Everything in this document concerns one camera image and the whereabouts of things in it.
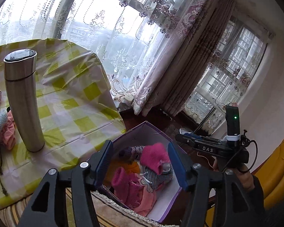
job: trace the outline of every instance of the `pink curtain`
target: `pink curtain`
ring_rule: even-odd
[[[185,61],[176,62],[176,60],[173,60],[174,57],[177,52],[181,51],[180,48],[183,42],[188,46],[196,44],[197,41],[193,39],[196,34],[201,35],[206,25],[204,22],[209,20],[216,1],[193,0],[191,2],[181,18],[181,22],[162,47],[134,97],[132,106],[136,115],[142,111],[142,115],[146,116],[153,106],[162,103],[162,100],[168,95],[168,90],[171,90],[170,86],[175,83],[176,77],[185,66]]]

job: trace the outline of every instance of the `human hand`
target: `human hand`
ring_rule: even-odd
[[[219,171],[218,161],[217,160],[214,161],[213,169],[214,169],[215,172]],[[252,176],[252,174],[250,172],[241,173],[241,172],[238,171],[237,168],[228,168],[228,169],[231,169],[236,174],[236,176],[238,177],[238,179],[242,183],[243,188],[247,192],[249,192],[249,191],[251,191],[251,190],[253,190],[255,188],[254,178],[253,178],[253,176]],[[247,166],[245,164],[241,164],[240,170],[241,171],[246,171],[246,170],[248,170],[248,168],[247,168]]]

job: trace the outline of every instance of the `yellow sofa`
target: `yellow sofa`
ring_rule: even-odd
[[[284,140],[256,172],[264,192],[264,207],[271,208],[284,199]],[[211,227],[214,207],[207,211],[206,223]]]

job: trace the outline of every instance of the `lace curtain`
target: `lace curtain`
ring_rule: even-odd
[[[253,78],[266,42],[240,20],[232,17],[209,61],[209,66],[184,105],[184,111],[211,134],[225,119],[223,105],[238,102]]]
[[[130,104],[191,1],[6,0],[0,45],[48,37],[73,41],[97,53],[112,97]]]

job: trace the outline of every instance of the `checkered tablecloth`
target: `checkered tablecloth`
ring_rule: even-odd
[[[40,152],[30,153],[16,130],[15,147],[2,150],[1,179],[9,195],[4,196],[0,186],[0,209],[31,194],[50,168],[71,168],[99,150],[106,139],[114,140],[125,132],[98,57],[66,40],[0,46],[1,110],[9,106],[3,58],[25,48],[37,51],[37,102],[46,145]]]

